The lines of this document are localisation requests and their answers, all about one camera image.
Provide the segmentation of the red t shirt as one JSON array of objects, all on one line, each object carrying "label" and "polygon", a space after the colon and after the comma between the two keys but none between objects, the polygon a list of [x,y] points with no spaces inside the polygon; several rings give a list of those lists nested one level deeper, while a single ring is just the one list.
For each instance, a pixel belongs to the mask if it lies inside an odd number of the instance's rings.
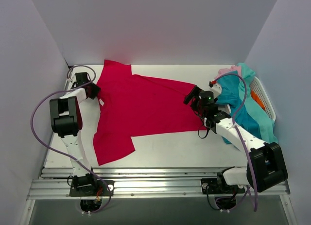
[{"label": "red t shirt", "polygon": [[204,129],[183,103],[193,84],[133,74],[131,65],[105,60],[97,86],[100,118],[93,146],[99,165],[133,153],[132,137]]}]

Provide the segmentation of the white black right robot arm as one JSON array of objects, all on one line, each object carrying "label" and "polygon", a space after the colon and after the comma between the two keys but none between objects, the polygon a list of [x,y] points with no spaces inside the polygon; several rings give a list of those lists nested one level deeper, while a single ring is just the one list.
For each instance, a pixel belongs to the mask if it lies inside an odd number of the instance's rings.
[{"label": "white black right robot arm", "polygon": [[219,172],[216,188],[227,192],[233,186],[249,186],[263,192],[285,182],[288,172],[281,147],[255,137],[235,123],[228,113],[221,111],[216,104],[220,93],[219,84],[207,91],[194,86],[184,98],[184,104],[190,105],[208,132],[225,138],[245,154],[246,167],[231,167]]}]

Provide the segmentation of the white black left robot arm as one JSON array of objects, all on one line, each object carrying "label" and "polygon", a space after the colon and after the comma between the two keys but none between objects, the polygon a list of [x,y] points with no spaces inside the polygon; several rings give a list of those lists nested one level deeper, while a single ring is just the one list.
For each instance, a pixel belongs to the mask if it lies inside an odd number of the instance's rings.
[{"label": "white black left robot arm", "polygon": [[50,100],[51,126],[70,155],[73,167],[72,187],[81,189],[86,195],[94,195],[97,192],[98,183],[92,174],[92,166],[82,144],[83,121],[79,104],[88,98],[95,99],[100,88],[91,82],[86,72],[75,74],[75,78],[72,92]]}]

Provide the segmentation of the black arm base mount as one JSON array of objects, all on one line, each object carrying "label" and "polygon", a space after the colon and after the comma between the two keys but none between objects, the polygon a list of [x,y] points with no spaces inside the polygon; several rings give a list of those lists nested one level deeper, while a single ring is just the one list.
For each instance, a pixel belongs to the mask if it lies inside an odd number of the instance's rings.
[{"label": "black arm base mount", "polygon": [[91,196],[112,196],[114,194],[114,181],[107,180],[109,190],[102,181],[97,180],[96,185],[90,183],[79,185],[75,181],[71,182],[69,196],[70,197],[91,197]]}]

